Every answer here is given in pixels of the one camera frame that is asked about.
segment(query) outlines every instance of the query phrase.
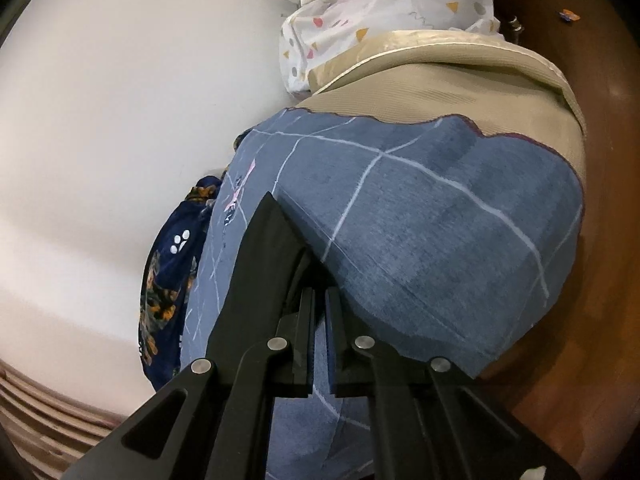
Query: white patterned fabric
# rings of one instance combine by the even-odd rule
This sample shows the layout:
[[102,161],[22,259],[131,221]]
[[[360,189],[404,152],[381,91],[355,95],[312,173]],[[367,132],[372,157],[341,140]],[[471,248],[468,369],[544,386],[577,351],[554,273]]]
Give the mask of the white patterned fabric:
[[290,1],[301,7],[280,31],[280,71],[287,90],[294,94],[309,90],[311,69],[365,38],[416,29],[497,35],[500,25],[493,0]]

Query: crumpled fabric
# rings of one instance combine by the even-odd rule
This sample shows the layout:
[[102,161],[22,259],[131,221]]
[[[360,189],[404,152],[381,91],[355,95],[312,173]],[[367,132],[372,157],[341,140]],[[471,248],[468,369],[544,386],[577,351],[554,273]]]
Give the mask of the crumpled fabric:
[[287,91],[307,96],[308,73],[361,41],[390,30],[498,34],[493,0],[289,0],[300,8],[280,31]]
[[140,290],[138,345],[142,369],[156,391],[180,371],[180,335],[209,219],[222,181],[201,178],[160,229]]

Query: navy floral fabric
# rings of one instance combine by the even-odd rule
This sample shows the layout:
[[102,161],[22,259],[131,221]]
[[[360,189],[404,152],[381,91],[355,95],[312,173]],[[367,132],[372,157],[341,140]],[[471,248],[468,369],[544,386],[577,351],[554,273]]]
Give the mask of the navy floral fabric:
[[169,216],[146,261],[138,343],[145,375],[159,390],[180,371],[186,305],[222,181],[201,178]]

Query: wooden floor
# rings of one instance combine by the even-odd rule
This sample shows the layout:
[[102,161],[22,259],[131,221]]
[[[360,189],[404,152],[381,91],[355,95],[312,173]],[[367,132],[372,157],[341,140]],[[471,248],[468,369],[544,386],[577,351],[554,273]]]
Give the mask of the wooden floor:
[[121,421],[65,399],[0,361],[0,424],[39,479],[58,480]]
[[595,480],[640,418],[640,50],[607,0],[512,1],[521,44],[559,66],[586,116],[586,213],[559,303],[483,377]]

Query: white wall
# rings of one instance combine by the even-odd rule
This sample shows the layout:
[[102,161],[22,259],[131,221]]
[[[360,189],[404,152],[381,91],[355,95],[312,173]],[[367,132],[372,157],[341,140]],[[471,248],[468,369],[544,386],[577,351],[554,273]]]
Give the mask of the white wall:
[[0,359],[129,414],[149,247],[290,104],[283,0],[33,0],[0,49]]

